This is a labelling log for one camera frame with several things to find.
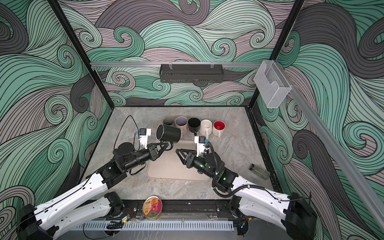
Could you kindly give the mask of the grey upside-down mug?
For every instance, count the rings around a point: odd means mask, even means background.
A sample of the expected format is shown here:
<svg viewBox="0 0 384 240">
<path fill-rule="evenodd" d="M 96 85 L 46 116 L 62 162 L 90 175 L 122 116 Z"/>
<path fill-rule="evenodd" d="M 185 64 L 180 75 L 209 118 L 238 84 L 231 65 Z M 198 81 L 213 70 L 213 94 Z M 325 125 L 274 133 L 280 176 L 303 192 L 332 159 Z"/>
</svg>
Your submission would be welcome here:
<svg viewBox="0 0 384 240">
<path fill-rule="evenodd" d="M 167 126 L 174 126 L 175 120 L 172 117 L 167 117 L 167 118 L 163 119 L 163 124 L 167 125 Z"/>
</svg>

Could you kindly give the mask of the cream mug red inside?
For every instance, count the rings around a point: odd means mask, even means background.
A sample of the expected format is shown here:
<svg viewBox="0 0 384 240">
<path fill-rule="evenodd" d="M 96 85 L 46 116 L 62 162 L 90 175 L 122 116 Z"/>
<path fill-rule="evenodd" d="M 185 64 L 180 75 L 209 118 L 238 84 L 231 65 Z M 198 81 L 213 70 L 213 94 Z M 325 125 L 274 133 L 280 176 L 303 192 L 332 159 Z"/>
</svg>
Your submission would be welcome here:
<svg viewBox="0 0 384 240">
<path fill-rule="evenodd" d="M 226 128 L 226 124 L 222 121 L 215 121 L 213 123 L 213 130 L 212 130 L 212 133 L 218 137 L 218 138 L 221 138 L 222 135 L 223 135 L 223 132 Z"/>
</svg>

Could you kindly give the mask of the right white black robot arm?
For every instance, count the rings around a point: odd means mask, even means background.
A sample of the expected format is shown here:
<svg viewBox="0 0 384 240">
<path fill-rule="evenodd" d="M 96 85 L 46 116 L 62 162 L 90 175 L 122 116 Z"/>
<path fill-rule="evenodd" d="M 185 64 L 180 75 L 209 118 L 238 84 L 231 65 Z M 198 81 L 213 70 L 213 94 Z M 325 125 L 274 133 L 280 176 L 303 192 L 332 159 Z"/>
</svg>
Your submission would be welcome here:
<svg viewBox="0 0 384 240">
<path fill-rule="evenodd" d="M 258 186 L 229 170 L 217 153 L 204 157 L 196 151 L 177 149 L 176 154 L 188 169 L 211 178 L 213 191 L 221 198 L 231 198 L 233 214 L 254 217 L 272 223 L 287 232 L 293 240 L 315 238 L 318 215 L 310 197 L 290 195 Z"/>
</svg>

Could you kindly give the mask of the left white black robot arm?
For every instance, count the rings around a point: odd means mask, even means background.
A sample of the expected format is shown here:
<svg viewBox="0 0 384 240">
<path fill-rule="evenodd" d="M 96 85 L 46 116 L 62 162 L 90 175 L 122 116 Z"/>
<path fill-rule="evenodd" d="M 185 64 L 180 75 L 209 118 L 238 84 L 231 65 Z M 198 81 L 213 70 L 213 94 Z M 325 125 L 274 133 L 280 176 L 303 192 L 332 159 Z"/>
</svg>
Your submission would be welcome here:
<svg viewBox="0 0 384 240">
<path fill-rule="evenodd" d="M 20 240 L 54 240 L 71 227 L 95 218 L 119 217 L 124 203 L 117 193 L 108 193 L 130 170 L 155 161 L 173 147 L 171 142 L 148 144 L 136 151 L 131 143 L 123 143 L 113 151 L 113 158 L 87 177 L 87 180 L 58 197 L 38 206 L 24 206 L 16 228 Z"/>
</svg>

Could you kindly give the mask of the black speckled upside-down mug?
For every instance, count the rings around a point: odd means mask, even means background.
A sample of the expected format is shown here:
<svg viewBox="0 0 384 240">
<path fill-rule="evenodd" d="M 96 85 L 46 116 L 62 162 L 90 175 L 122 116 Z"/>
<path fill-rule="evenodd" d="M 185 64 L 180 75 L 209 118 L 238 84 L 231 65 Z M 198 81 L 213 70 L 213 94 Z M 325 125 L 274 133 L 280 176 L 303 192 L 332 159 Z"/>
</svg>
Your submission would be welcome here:
<svg viewBox="0 0 384 240">
<path fill-rule="evenodd" d="M 170 143 L 170 147 L 166 151 L 170 151 L 175 143 L 181 139 L 181 130 L 176 127 L 160 124 L 156 130 L 156 139 L 160 142 Z"/>
</svg>

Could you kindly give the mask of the pink upside-down mug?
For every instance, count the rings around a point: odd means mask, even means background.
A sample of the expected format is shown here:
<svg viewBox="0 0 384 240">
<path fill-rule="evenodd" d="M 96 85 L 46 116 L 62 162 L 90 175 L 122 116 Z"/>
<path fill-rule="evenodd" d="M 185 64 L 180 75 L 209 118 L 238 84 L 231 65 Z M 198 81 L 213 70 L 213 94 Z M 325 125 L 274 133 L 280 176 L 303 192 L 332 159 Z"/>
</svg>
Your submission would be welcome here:
<svg viewBox="0 0 384 240">
<path fill-rule="evenodd" d="M 181 130 L 181 137 L 184 137 L 188 131 L 188 119 L 184 116 L 179 116 L 175 119 L 175 125 Z"/>
</svg>

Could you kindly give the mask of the black mug white base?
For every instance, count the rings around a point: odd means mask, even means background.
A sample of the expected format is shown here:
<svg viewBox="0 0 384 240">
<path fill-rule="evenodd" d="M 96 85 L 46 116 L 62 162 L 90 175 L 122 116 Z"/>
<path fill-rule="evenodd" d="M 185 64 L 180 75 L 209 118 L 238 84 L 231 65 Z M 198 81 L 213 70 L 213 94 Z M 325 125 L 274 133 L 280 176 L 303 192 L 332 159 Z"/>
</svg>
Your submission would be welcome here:
<svg viewBox="0 0 384 240">
<path fill-rule="evenodd" d="M 191 133 L 194 134 L 194 136 L 198 135 L 198 132 L 200 130 L 201 121 L 198 118 L 190 118 L 188 120 L 188 128 Z"/>
</svg>

